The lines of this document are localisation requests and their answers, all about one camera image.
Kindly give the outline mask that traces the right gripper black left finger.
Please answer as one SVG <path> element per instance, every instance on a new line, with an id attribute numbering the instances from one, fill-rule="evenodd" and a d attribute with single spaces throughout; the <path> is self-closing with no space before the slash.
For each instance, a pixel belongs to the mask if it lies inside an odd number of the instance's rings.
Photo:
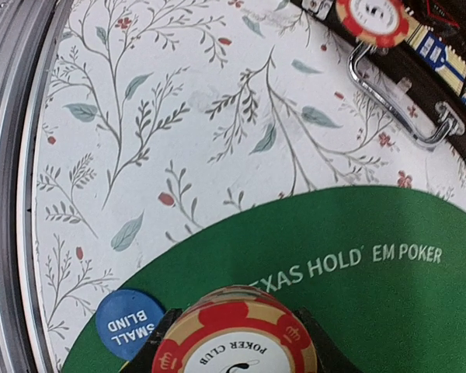
<path id="1" fill-rule="evenodd" d="M 182 309 L 170 309 L 164 314 L 144 346 L 139 350 L 136 357 L 127 365 L 128 373 L 152 372 L 152 364 L 155 355 L 164 340 L 166 332 L 182 313 Z"/>

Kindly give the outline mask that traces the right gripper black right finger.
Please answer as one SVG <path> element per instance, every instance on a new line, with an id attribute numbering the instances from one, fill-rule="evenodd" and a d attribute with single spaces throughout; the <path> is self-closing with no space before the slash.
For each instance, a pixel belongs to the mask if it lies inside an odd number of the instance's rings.
<path id="1" fill-rule="evenodd" d="M 299 308 L 294 314 L 308 331 L 315 346 L 318 372 L 357 373 L 357 366 L 336 346 L 307 308 Z"/>

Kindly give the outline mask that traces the blue small blind button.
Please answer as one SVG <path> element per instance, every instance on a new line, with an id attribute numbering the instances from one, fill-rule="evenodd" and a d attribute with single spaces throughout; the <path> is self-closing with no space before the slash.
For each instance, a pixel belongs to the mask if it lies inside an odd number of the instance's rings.
<path id="1" fill-rule="evenodd" d="M 165 314 L 152 296 L 133 289 L 117 290 L 99 304 L 96 330 L 103 345 L 115 356 L 133 360 Z"/>

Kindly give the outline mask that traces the red poker chip stack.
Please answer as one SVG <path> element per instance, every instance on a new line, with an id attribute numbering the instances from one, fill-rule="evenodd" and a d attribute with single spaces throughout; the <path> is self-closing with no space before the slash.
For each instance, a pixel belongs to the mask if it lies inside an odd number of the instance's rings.
<path id="1" fill-rule="evenodd" d="M 301 320 L 264 291 L 220 288 L 189 307 L 166 332 L 153 372 L 316 372 L 315 346 Z"/>

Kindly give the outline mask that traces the black poker chip case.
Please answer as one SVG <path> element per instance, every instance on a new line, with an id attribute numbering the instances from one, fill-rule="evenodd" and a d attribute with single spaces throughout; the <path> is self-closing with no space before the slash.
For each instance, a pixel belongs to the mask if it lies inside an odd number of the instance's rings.
<path id="1" fill-rule="evenodd" d="M 342 25 L 336 13 L 336 1 L 296 1 L 295 5 L 353 45 L 347 58 L 349 78 L 401 124 L 419 147 L 433 150 L 448 141 L 466 164 L 466 107 L 448 84 L 406 43 L 407 37 L 396 47 L 376 47 L 358 40 Z M 411 82 L 405 94 L 433 122 L 435 130 L 432 134 L 425 135 L 414 125 L 391 92 L 364 78 L 359 71 L 359 63 L 364 58 L 395 83 Z"/>

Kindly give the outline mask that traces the Texas Hold'em card box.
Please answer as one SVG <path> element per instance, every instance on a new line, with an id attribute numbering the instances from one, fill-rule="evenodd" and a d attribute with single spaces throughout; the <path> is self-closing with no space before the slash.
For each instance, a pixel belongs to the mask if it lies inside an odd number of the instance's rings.
<path id="1" fill-rule="evenodd" d="M 427 26 L 417 26 L 409 32 L 406 43 L 459 96 L 466 78 L 466 62 Z"/>

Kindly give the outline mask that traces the round green poker mat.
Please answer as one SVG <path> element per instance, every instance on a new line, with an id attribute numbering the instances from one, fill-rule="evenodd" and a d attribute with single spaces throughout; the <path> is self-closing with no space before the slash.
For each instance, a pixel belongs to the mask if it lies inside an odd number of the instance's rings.
<path id="1" fill-rule="evenodd" d="M 99 239 L 67 236 L 82 286 L 65 313 L 66 372 L 115 372 L 92 320 L 109 291 L 186 307 L 229 284 L 311 310 L 365 372 L 466 372 L 466 185 L 426 190 L 186 186 L 94 215 Z"/>

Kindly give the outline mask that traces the floral white table cloth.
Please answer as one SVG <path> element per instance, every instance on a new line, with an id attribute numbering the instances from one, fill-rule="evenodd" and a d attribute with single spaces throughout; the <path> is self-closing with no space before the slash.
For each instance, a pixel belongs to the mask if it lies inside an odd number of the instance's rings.
<path id="1" fill-rule="evenodd" d="M 75 1 L 54 56 L 35 159 L 35 268 L 56 372 L 76 341 L 65 316 L 81 288 L 65 272 L 67 236 L 128 197 L 187 186 L 426 190 L 466 185 L 445 141 L 419 147 L 353 84 L 353 45 L 296 1 Z M 466 62 L 466 33 L 444 39 L 438 1 L 407 1 Z M 369 59 L 364 78 L 398 99 L 425 135 L 435 126 Z"/>

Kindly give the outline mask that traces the aluminium front rail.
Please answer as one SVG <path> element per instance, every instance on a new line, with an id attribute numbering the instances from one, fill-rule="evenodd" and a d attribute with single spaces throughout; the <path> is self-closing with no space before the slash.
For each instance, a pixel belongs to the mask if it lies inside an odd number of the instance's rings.
<path id="1" fill-rule="evenodd" d="M 0 372 L 52 372 L 34 268 L 33 160 L 69 1 L 0 1 Z"/>

